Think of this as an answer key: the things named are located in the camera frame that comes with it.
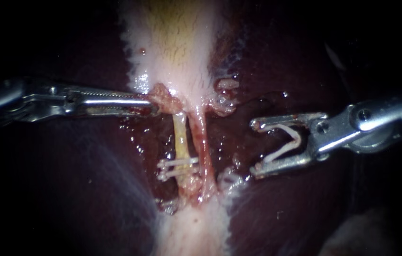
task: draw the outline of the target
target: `clip in grasper jaws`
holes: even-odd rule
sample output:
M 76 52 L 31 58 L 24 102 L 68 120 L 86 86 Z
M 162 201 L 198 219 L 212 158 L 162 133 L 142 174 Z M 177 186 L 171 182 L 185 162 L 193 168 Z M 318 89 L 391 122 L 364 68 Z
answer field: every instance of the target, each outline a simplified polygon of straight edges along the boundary
M 300 134 L 297 131 L 293 130 L 290 126 L 304 126 L 306 128 L 309 128 L 309 125 L 313 120 L 326 118 L 326 113 L 317 112 L 252 119 L 250 122 L 250 127 L 253 130 L 262 133 L 279 128 L 287 132 L 293 138 L 293 140 L 285 144 L 279 150 L 265 156 L 263 160 L 256 163 L 255 166 L 250 167 L 251 174 L 256 179 L 261 179 L 271 175 L 285 173 L 291 169 L 307 165 L 310 162 L 314 161 L 310 150 L 310 144 L 307 145 L 307 149 L 302 154 L 286 157 L 283 159 L 276 158 L 286 152 L 300 147 Z

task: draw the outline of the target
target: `reflective wet surface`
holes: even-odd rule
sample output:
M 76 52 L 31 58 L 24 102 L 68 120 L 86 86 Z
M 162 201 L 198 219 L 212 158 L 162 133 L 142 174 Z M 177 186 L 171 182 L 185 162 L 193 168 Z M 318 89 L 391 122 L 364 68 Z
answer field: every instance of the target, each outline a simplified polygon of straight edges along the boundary
M 245 49 L 228 70 L 240 81 L 242 104 L 228 117 L 207 117 L 217 175 L 232 168 L 249 184 L 231 209 L 233 255 L 315 255 L 346 217 L 377 206 L 391 210 L 390 230 L 402 245 L 402 144 L 376 155 L 335 152 L 283 177 L 255 181 L 248 172 L 290 139 L 254 133 L 251 118 L 336 113 L 402 91 L 398 21 L 371 23 L 379 13 L 355 13 L 361 3 L 348 13 L 314 5 L 249 3 L 240 30 Z M 113 1 L 1 4 L 0 79 L 40 75 L 127 90 L 115 11 Z M 341 55 L 340 74 L 325 40 Z M 172 132 L 169 115 L 0 129 L 0 252 L 148 255 L 156 213 L 177 194 L 174 181 L 156 177 L 158 160 L 174 154 Z

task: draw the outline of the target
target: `dark background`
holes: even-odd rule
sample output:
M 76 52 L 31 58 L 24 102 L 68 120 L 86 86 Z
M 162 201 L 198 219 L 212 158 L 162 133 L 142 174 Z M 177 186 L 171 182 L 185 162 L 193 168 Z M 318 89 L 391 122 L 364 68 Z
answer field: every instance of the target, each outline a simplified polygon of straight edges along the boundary
M 402 91 L 402 2 L 288 1 L 281 5 L 293 12 L 292 22 L 304 24 L 346 60 L 352 101 Z M 57 51 L 69 54 L 65 45 L 91 26 L 107 23 L 114 30 L 116 8 L 117 2 L 109 0 L 0 2 L 0 80 L 39 75 L 35 66 L 41 65 L 40 59 L 48 69 L 64 69 Z M 273 12 L 270 8 L 264 11 Z M 0 132 L 0 143 L 20 128 L 11 126 Z M 31 134 L 22 138 L 16 150 L 32 139 Z M 6 150 L 0 146 L 0 252 L 77 255 L 82 242 L 57 228 L 63 226 L 63 217 L 48 218 L 50 209 L 39 203 L 43 196 L 33 193 L 31 184 L 50 184 L 38 173 L 24 171 L 25 166 L 10 173 L 6 166 L 18 159 Z M 352 212 L 376 204 L 391 206 L 393 228 L 402 245 L 402 146 L 378 156 L 358 156 L 357 163 L 360 170 L 376 172 L 365 179 L 352 179 L 355 200 L 361 202 L 353 203 Z

